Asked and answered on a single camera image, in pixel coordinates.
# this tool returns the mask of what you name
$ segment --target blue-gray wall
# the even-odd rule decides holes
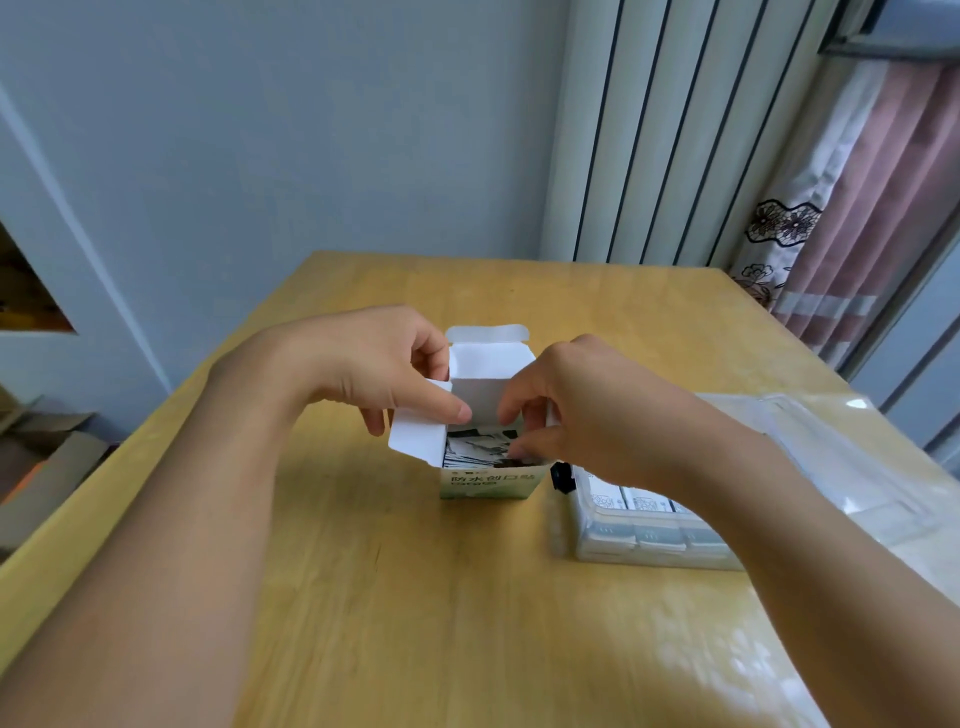
[[[536,256],[567,6],[36,0],[0,83],[176,383],[313,250]]]

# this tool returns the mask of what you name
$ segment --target wooden table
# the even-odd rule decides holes
[[[526,324],[535,352],[592,331],[695,391],[827,395],[828,419],[958,507],[952,481],[876,412],[838,406],[846,383],[716,270],[317,253],[219,352],[280,321],[397,302],[441,328]],[[217,355],[0,569],[0,668],[119,519]],[[579,563],[569,535],[548,481],[527,501],[440,501],[435,474],[356,412],[311,407],[277,476],[237,725],[820,720],[743,573]],[[942,553],[929,565],[942,546],[918,552],[933,577],[960,570]],[[955,576],[941,586],[960,594]]]

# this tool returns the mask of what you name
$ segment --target box flap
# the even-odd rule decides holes
[[[448,381],[428,381],[447,392],[452,388]],[[390,449],[412,455],[434,468],[439,468],[444,464],[446,425],[423,417],[412,409],[401,408],[394,413],[388,444]]]
[[[450,327],[446,340],[451,344],[509,344],[527,341],[530,331],[523,324],[507,324],[502,327]]]
[[[85,432],[73,432],[31,478],[0,506],[0,546],[16,548],[67,500],[109,446]]]
[[[0,408],[0,435],[10,429],[15,423],[18,423],[40,399],[37,397],[25,404],[17,404],[9,395],[5,394],[4,397],[6,402],[12,401],[12,406]]]
[[[21,417],[27,414],[26,407],[15,407],[10,410],[0,410],[0,435],[13,427]]]
[[[519,341],[454,344],[450,347],[450,378],[509,379],[535,359],[530,347]]]
[[[14,432],[69,432],[93,417],[92,412],[54,415],[31,412],[13,428]]]

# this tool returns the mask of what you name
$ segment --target wrist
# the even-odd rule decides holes
[[[255,334],[213,364],[203,397],[243,402],[265,417],[292,423],[308,400],[282,345],[265,333]]]

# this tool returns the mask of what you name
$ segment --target brown cardboard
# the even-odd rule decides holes
[[[23,406],[0,411],[0,499],[42,463],[0,503],[0,548],[17,548],[30,538],[100,462],[108,444],[74,431],[89,417],[37,414]]]

